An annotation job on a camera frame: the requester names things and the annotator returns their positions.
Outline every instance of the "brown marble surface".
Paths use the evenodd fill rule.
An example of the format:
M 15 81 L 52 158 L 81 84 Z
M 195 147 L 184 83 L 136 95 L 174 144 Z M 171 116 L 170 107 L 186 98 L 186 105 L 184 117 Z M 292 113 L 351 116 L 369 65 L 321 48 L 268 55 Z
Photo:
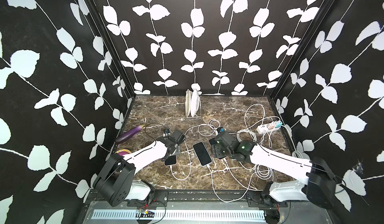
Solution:
M 274 113 L 270 107 L 270 104 L 266 97 L 217 97 L 217 96 L 202 96 L 201 97 L 201 114 L 202 120 L 186 120 L 185 117 L 185 97 L 180 96 L 137 96 L 132 107 L 132 111 L 129 115 L 129 119 L 125 126 L 125 130 L 131 129 L 133 126 L 141 124 L 149 124 L 151 122 L 159 122 L 170 128 L 171 131 L 176 129 L 181 132 L 185 132 L 192 126 L 196 126 L 202 123 L 208 123 L 210 119 L 216 119 L 221 122 L 221 125 L 226 130 L 238 131 L 245 128 L 244 114 L 249 106 L 255 103 L 260 103 L 265 108 L 265 116 L 274 116 Z M 247 112 L 248 126 L 252 125 L 256 121 L 263 117 L 263 109 L 261 106 L 253 106 Z M 147 133 L 154 138 L 162 135 L 163 127 L 158 124 L 153 124 L 147 128 Z M 208 135 L 211 133 L 211 129 L 207 126 L 201 126 L 200 132 Z M 190 161 L 192 170 L 189 178 L 184 181 L 176 180 L 170 171 L 168 166 L 164 166 L 164 163 L 160 160 L 153 162 L 140 170 L 135 178 L 142 179 L 154 185 L 157 189 L 212 189 L 212 181 L 210 172 L 207 167 L 202 167 L 197 159 L 192 145 L 202 141 L 204 142 L 211 158 L 213 155 L 208 140 L 213 138 L 212 136 L 201 136 L 197 127 L 189 130 L 186 134 L 186 145 L 190 154 Z M 247 133 L 242 133 L 240 137 L 249 139 Z M 280 130 L 274 131 L 271 134 L 272 150 L 290 155 L 290 151 L 287 147 L 285 139 Z M 153 140 L 147 136 L 144 131 L 139 132 L 133 138 L 127 142 L 118 145 L 116 150 L 128 149 L 130 151 L 137 151 L 151 144 Z M 269 148 L 268 139 L 265 138 L 263 146 Z M 182 143 L 181 154 L 177 156 L 177 164 L 172 166 L 174 175 L 179 178 L 185 178 L 190 169 L 190 161 L 188 158 L 188 151 L 185 144 Z M 229 168 L 233 175 L 244 186 L 248 186 L 249 178 L 252 175 L 252 171 L 246 170 L 241 167 L 238 161 L 227 158 Z M 246 168 L 252 168 L 250 163 L 243 163 Z M 227 189 L 237 190 L 245 189 L 231 176 L 228 168 L 223 160 L 213 159 L 210 164 L 213 170 L 213 181 L 215 189 Z M 274 171 L 273 181 L 283 182 L 291 181 L 291 177 Z M 267 181 L 257 178 L 253 175 L 251 186 L 256 189 L 263 189 Z

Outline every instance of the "black wallpaper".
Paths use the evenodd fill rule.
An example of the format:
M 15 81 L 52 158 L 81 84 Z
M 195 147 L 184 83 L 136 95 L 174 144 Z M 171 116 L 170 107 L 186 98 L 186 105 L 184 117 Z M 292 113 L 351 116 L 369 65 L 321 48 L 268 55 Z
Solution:
M 135 92 L 154 95 L 184 94 L 191 86 L 203 94 L 269 95 L 322 1 L 234 0 L 232 5 L 233 0 L 94 0 Z M 220 12 L 221 6 L 228 7 L 226 12 Z M 266 10 L 259 9 L 266 7 L 269 15 L 265 16 Z M 194 8 L 196 15 L 191 20 Z M 260 35 L 258 25 L 263 28 Z M 151 53 L 158 43 L 146 34 L 155 39 L 159 36 L 158 43 L 164 43 L 163 55 L 157 49 L 156 57 Z M 229 44 L 223 59 L 219 35 Z M 211 56 L 209 51 L 216 49 L 217 56 Z M 251 53 L 253 66 L 249 67 Z
M 73 223 L 127 111 L 81 1 L 0 0 L 0 223 Z
M 383 1 L 336 0 L 275 99 L 296 148 L 345 181 L 335 211 L 348 224 L 382 223 Z

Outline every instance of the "black phone screen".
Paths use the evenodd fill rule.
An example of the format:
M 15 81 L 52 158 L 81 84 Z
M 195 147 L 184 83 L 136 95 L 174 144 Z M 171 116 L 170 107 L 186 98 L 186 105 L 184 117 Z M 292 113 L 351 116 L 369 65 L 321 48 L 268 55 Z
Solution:
M 164 165 L 170 166 L 170 165 L 175 165 L 176 164 L 176 155 L 174 156 L 169 156 L 165 161 Z
M 196 156 L 199 159 L 199 162 L 202 166 L 208 165 L 212 162 L 212 159 L 209 156 L 207 148 L 205 147 L 202 141 L 194 144 L 192 147 L 193 147 L 193 150 L 195 150 Z

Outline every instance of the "purple eggplant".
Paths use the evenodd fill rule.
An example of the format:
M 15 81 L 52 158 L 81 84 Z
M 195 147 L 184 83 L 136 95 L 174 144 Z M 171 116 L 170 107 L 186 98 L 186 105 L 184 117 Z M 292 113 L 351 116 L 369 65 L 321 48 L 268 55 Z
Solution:
M 116 138 L 115 142 L 116 142 L 117 144 L 119 144 L 119 143 L 122 143 L 122 142 L 127 141 L 128 139 L 130 139 L 131 137 L 133 137 L 136 133 L 138 133 L 139 131 L 141 131 L 143 127 L 144 127 L 144 125 L 139 125 L 139 126 L 136 126 L 136 127 L 132 128 L 132 129 L 129 130 L 129 131 L 124 132 L 123 134 L 121 134 L 120 136 L 118 136 L 118 137 Z

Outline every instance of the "power strip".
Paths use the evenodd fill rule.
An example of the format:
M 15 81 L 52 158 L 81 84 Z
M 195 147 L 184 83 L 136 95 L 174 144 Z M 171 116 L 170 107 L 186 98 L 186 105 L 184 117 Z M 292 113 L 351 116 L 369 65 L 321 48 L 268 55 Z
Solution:
M 273 121 L 271 123 L 260 125 L 256 128 L 259 134 L 268 133 L 271 131 L 279 130 L 283 123 L 281 121 Z

